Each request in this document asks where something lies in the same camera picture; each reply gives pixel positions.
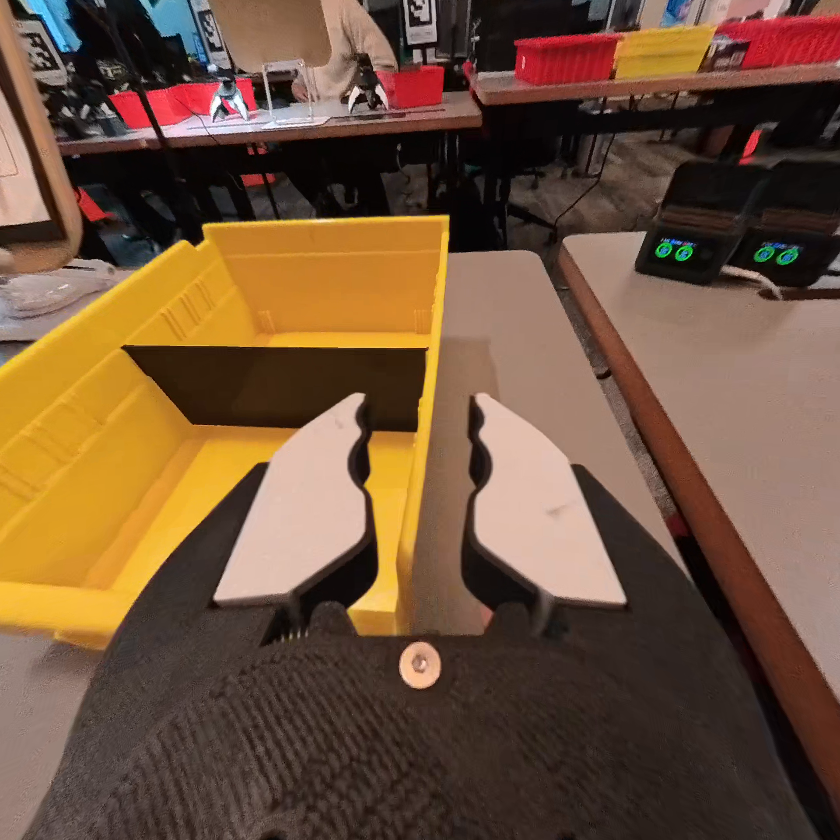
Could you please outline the white instruction sheet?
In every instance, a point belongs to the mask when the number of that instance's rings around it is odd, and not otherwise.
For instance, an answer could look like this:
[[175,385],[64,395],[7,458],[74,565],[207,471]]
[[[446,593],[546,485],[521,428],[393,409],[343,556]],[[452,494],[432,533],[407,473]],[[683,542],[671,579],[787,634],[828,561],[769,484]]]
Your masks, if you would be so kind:
[[1,94],[1,227],[50,220],[33,162],[13,110]]

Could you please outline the dark cardboard box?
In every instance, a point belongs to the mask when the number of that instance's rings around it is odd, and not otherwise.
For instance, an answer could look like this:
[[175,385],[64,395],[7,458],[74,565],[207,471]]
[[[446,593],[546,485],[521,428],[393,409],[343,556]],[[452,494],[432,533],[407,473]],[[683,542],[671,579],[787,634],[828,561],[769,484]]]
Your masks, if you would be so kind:
[[698,73],[740,71],[751,46],[749,38],[715,35],[704,55]]

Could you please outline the wooden document stand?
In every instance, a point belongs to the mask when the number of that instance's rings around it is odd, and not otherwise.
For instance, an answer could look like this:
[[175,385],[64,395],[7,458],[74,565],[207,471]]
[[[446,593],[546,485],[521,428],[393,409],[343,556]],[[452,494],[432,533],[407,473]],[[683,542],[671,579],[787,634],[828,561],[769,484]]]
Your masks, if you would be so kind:
[[57,270],[78,256],[81,210],[18,37],[13,10],[5,1],[1,2],[2,93],[24,135],[50,215],[44,223],[1,227],[2,277]]

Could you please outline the black white marker sign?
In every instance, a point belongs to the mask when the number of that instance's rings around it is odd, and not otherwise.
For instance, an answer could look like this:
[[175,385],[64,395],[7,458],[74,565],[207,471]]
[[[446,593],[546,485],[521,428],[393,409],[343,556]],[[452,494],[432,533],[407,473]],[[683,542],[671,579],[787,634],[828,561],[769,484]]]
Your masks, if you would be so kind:
[[224,40],[217,27],[213,10],[208,1],[189,1],[196,28],[208,55],[224,52]]
[[406,44],[411,47],[438,43],[436,1],[402,1]]
[[51,88],[64,88],[68,83],[67,67],[43,20],[37,16],[17,19],[15,27],[36,81]]

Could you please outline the red storage bin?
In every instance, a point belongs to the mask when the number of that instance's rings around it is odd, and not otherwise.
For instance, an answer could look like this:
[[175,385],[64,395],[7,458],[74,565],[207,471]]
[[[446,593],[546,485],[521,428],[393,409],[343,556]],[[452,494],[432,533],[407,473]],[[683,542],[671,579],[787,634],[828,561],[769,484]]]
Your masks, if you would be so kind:
[[622,34],[520,38],[514,42],[514,77],[544,87],[608,80]]
[[405,70],[378,70],[390,110],[425,109],[443,103],[445,68],[411,66]]
[[[186,116],[183,116],[184,111],[180,103],[173,99],[170,88],[148,91],[146,97],[155,120],[161,127],[180,123],[190,115],[186,112]],[[152,128],[149,114],[137,92],[131,90],[115,92],[108,95],[108,98],[129,130]]]
[[718,36],[749,42],[741,69],[827,64],[839,59],[839,16],[777,17],[721,24]]
[[[237,81],[238,88],[241,90],[246,106],[248,108],[249,118],[259,109],[256,104],[256,97],[254,92],[254,85],[251,79],[247,77],[234,77]],[[171,87],[171,94],[173,99],[177,100],[189,113],[195,116],[207,118],[212,97],[219,84],[219,79],[204,82],[183,82]],[[230,113],[228,118],[240,118],[239,116]]]

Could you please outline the long far table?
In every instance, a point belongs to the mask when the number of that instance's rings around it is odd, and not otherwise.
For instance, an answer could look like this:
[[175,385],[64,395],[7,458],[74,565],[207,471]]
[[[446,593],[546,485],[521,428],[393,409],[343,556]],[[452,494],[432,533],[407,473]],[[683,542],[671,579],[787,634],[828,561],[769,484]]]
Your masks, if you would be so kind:
[[443,103],[431,108],[348,113],[340,101],[318,101],[316,113],[326,113],[330,120],[320,127],[279,129],[268,125],[266,110],[258,110],[246,122],[229,118],[211,123],[207,118],[189,119],[162,129],[166,145],[172,150],[197,148],[220,149],[235,145],[292,143],[307,140],[342,140],[382,135],[477,130],[482,124],[479,107],[471,94],[445,93]]
[[534,85],[510,71],[478,72],[469,86],[485,107],[541,102],[617,99],[655,93],[728,91],[839,80],[837,62],[747,70],[697,72],[670,77],[635,77]]

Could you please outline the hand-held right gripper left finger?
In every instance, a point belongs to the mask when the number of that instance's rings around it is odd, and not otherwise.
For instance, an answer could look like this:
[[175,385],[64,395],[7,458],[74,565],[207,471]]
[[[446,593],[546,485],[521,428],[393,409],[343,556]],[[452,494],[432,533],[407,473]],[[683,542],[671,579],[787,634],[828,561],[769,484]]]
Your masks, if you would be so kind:
[[213,603],[303,608],[315,594],[351,606],[378,573],[366,419],[352,393],[269,460]]

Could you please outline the black bin divider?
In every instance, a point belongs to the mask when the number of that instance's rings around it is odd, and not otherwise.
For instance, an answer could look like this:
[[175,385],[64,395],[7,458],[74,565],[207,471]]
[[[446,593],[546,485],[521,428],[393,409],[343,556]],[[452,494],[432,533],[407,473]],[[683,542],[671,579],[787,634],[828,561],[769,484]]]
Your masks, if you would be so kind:
[[297,429],[352,394],[373,431],[415,433],[437,363],[419,348],[124,345],[194,425]]

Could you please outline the small yellow storage bin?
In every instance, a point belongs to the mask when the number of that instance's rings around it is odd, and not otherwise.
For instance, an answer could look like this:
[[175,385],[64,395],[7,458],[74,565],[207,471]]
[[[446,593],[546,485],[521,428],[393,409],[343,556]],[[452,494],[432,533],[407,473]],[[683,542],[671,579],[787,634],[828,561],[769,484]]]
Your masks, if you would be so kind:
[[648,28],[622,34],[616,47],[613,78],[673,77],[695,74],[717,26],[704,24]]

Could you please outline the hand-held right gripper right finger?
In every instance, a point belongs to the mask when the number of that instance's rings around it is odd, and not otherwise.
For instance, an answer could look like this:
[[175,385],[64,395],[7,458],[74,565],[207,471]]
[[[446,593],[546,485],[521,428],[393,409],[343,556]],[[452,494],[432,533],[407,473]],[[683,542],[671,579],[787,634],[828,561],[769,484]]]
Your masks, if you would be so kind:
[[464,582],[491,610],[519,602],[623,609],[627,595],[567,455],[488,393],[470,397]]

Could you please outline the clear acrylic stand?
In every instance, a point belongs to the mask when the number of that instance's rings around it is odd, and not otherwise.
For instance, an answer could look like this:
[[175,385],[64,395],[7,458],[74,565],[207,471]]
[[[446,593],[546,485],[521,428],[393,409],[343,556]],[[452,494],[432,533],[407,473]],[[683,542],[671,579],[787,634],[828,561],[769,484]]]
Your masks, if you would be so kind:
[[[271,73],[292,74],[296,81],[302,81],[307,98],[302,105],[289,106],[276,114],[273,97],[270,91],[269,76]],[[266,95],[266,107],[269,115],[268,125],[272,128],[299,129],[320,127],[330,120],[326,113],[316,113],[314,89],[312,79],[306,63],[302,59],[265,62],[261,66],[261,76]]]

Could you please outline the yellow plastic bin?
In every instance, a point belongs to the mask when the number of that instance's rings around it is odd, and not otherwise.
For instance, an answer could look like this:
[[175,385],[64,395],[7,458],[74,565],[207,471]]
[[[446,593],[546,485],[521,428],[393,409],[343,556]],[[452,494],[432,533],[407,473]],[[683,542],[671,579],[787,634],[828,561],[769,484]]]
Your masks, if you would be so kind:
[[[298,431],[190,423],[124,345],[419,348],[437,363],[447,216],[209,224],[51,330],[1,373],[1,625],[103,650],[143,588]],[[411,622],[434,403],[372,431],[379,551],[351,606],[365,635]]]

